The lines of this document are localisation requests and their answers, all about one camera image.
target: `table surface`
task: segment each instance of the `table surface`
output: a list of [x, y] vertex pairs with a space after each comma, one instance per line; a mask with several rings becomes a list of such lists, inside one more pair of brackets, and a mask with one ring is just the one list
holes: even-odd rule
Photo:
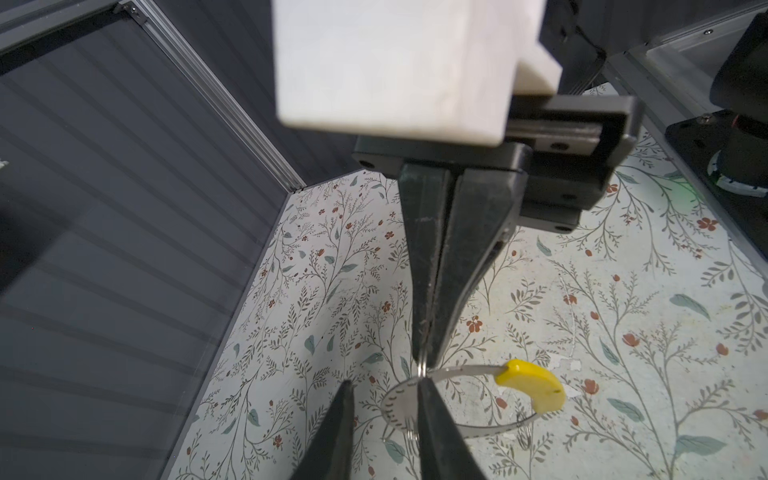
[[[287, 205], [170, 478], [289, 478], [343, 379], [353, 478], [420, 477], [378, 408], [414, 369], [397, 185], [360, 171]], [[766, 315], [763, 279], [643, 132], [573, 234], [515, 234], [442, 365], [516, 357], [565, 385], [562, 411], [468, 441], [489, 478], [766, 478]], [[530, 412], [491, 379], [439, 389], [456, 422]]]

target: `yellow key tag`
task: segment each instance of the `yellow key tag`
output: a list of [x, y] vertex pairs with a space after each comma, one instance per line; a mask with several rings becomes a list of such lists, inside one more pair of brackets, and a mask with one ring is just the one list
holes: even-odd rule
[[531, 397], [533, 411], [555, 412], [565, 405], [565, 389], [552, 372], [533, 363], [512, 359], [507, 371], [495, 377], [496, 384], [519, 390]]

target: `white 3d-printed block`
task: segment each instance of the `white 3d-printed block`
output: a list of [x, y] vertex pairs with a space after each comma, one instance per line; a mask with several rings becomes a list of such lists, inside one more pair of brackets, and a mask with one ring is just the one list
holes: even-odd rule
[[515, 93], [552, 95], [546, 0], [273, 0], [287, 126], [497, 145]]

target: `screw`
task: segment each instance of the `screw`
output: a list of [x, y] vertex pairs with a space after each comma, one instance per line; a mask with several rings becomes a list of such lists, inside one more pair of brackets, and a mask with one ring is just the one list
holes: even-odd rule
[[699, 125], [711, 125], [716, 121], [717, 119], [712, 114], [703, 114], [696, 119], [696, 123]]

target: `keychain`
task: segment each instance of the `keychain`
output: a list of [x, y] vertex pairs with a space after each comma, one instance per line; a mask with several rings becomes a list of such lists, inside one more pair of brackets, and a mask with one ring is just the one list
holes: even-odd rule
[[494, 365], [462, 365], [435, 369], [421, 376], [415, 376], [395, 385], [390, 389], [381, 402], [380, 409], [392, 431], [398, 429], [407, 435], [416, 434], [416, 413], [418, 405], [418, 385], [423, 376], [428, 376], [437, 384], [455, 376], [494, 377], [497, 385], [505, 386], [523, 392], [531, 397], [531, 407], [534, 413], [515, 423], [496, 426], [459, 425], [459, 433], [465, 439], [475, 439], [498, 435], [519, 429], [533, 422], [540, 415], [555, 412], [565, 404], [565, 390], [560, 380], [549, 370], [533, 363], [512, 359], [503, 366]]

